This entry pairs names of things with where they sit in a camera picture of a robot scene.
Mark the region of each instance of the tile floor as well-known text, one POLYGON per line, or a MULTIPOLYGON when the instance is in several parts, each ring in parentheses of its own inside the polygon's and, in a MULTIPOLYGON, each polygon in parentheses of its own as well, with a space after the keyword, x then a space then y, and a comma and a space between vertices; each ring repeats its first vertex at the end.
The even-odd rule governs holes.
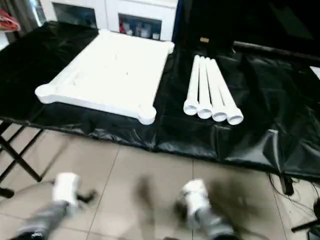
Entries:
MULTIPOLYGON (((18 127, 11 126, 3 136, 9 138, 18 127)), ((27 128, 12 146, 20 151, 36 132, 27 128)), ((305 240, 305 232, 293 234, 290 228, 314 218, 309 209, 275 193, 263 172, 54 131, 45 131, 24 158, 38 173, 45 173, 44 180, 35 184, 17 166, 1 183, 17 193, 12 199, 0 198, 0 239, 12 237, 24 219, 50 201, 48 180, 66 171, 80 175, 80 192, 93 188, 99 197, 67 219, 52 240, 205 240, 201 232, 186 228, 174 211, 181 187, 192 178, 205 180, 213 204, 246 240, 305 240)), ((2 152, 0 171, 10 162, 2 152)), ((280 189, 278 178, 273 179, 280 189)), ((305 181, 294 187, 292 199, 312 207, 314 188, 305 181)))

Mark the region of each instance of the white cabinet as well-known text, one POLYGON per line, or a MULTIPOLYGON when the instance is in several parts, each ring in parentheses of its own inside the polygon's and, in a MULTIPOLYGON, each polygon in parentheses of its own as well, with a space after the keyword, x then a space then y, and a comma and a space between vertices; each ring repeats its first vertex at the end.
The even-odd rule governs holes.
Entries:
POLYGON ((40 0, 47 21, 171 41, 178 0, 40 0))

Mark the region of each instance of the glass cabinet door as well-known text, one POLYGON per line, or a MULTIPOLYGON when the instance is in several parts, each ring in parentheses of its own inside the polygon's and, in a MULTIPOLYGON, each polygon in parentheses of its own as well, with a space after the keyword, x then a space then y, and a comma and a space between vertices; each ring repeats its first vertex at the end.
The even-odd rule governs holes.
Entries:
POLYGON ((119 32, 131 36, 160 40, 162 21, 119 13, 119 32))
POLYGON ((47 21, 108 29, 105 0, 41 0, 47 21))
POLYGON ((59 22, 97 28, 95 10, 90 7, 53 3, 56 18, 59 22))

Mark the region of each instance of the white tray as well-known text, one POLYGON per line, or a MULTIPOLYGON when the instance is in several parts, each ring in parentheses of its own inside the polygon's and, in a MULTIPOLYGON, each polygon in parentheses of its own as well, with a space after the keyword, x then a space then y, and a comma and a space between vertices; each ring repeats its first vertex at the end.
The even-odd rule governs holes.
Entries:
POLYGON ((101 30, 50 83, 36 88, 44 104, 61 102, 155 121, 153 107, 172 42, 101 30))

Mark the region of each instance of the black tarp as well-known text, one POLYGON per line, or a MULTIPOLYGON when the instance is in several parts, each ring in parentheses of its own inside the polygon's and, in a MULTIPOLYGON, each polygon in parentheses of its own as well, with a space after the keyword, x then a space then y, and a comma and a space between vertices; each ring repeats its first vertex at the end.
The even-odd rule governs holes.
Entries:
POLYGON ((307 64, 202 52, 217 60, 243 112, 244 121, 238 126, 183 113, 198 52, 179 46, 164 68, 152 125, 63 103, 41 104, 35 88, 50 82, 97 34, 95 29, 50 22, 2 50, 0 119, 153 152, 320 180, 320 80, 307 64))

